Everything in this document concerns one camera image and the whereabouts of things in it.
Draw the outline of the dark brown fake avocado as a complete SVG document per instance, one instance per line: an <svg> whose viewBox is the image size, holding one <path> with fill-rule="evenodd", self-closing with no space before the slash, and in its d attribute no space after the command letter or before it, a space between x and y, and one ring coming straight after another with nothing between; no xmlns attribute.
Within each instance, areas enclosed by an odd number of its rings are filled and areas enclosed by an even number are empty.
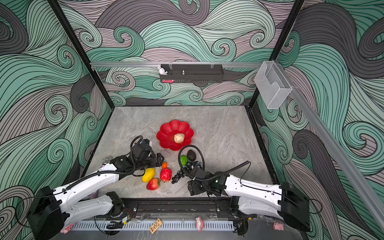
<svg viewBox="0 0 384 240"><path fill-rule="evenodd" d="M193 150L188 150L187 158L188 158L188 161L194 162L194 161L197 160L197 155L196 155L196 153Z"/></svg>

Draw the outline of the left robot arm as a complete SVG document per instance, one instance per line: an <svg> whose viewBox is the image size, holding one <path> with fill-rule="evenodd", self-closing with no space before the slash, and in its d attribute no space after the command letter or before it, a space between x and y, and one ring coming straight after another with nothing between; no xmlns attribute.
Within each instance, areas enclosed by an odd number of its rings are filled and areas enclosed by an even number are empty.
<svg viewBox="0 0 384 240"><path fill-rule="evenodd" d="M163 155L154 153L151 141L137 136L127 155L115 157L99 170L67 185L40 189L27 213L34 238L49 240L66 227L96 216L121 217L125 205L115 192L95 199L85 198L138 170L160 167L163 162Z"/></svg>

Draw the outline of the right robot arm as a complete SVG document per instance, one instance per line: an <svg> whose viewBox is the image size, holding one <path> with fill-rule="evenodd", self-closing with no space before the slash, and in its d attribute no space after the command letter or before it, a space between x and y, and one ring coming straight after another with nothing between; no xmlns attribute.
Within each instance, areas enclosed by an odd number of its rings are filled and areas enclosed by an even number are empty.
<svg viewBox="0 0 384 240"><path fill-rule="evenodd" d="M188 149L187 163L182 161L182 152ZM288 182L282 185L268 185L244 180L232 172L242 167L249 168L251 162L244 163L224 172L214 174L205 170L205 159L198 162L197 155L202 152L194 145L182 147L178 153L178 163L181 174L190 178L188 190L191 196L207 193L208 196L227 196L230 205L225 207L235 221L235 231L245 231L246 221L258 216L274 220L273 229L283 231L285 226L302 232L310 232L311 215L323 211L323 204L317 199L311 199L297 187Z"/></svg>

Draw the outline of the red wrinkled fake pepper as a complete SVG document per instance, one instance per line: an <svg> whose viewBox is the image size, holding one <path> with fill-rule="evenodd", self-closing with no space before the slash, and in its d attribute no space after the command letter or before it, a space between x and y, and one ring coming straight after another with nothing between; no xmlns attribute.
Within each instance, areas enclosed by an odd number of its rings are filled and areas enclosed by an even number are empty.
<svg viewBox="0 0 384 240"><path fill-rule="evenodd" d="M172 170L169 168L164 168L160 173L160 180L162 182L169 182L172 179Z"/></svg>

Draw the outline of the red flower-shaped fruit bowl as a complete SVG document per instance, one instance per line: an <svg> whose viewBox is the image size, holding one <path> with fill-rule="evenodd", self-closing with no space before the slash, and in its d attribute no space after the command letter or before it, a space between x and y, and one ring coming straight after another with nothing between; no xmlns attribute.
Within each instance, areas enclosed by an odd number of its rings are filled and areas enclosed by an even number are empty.
<svg viewBox="0 0 384 240"><path fill-rule="evenodd" d="M177 134L184 135L184 139L181 143L175 141ZM194 130L187 122L172 120L168 123L161 125L160 130L157 133L157 139L160 142L160 146L164 149L170 149L172 151L179 151L184 146L192 143L194 136Z"/></svg>

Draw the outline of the cream white fake pear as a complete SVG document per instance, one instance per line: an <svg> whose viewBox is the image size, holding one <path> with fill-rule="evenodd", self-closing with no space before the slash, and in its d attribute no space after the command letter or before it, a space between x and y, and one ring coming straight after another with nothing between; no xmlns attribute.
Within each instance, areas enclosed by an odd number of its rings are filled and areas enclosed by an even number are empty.
<svg viewBox="0 0 384 240"><path fill-rule="evenodd" d="M184 142L185 140L185 135L182 134L182 133L178 133L178 134L175 134L173 136L173 139L174 139L174 142L177 143L177 144L181 144Z"/></svg>

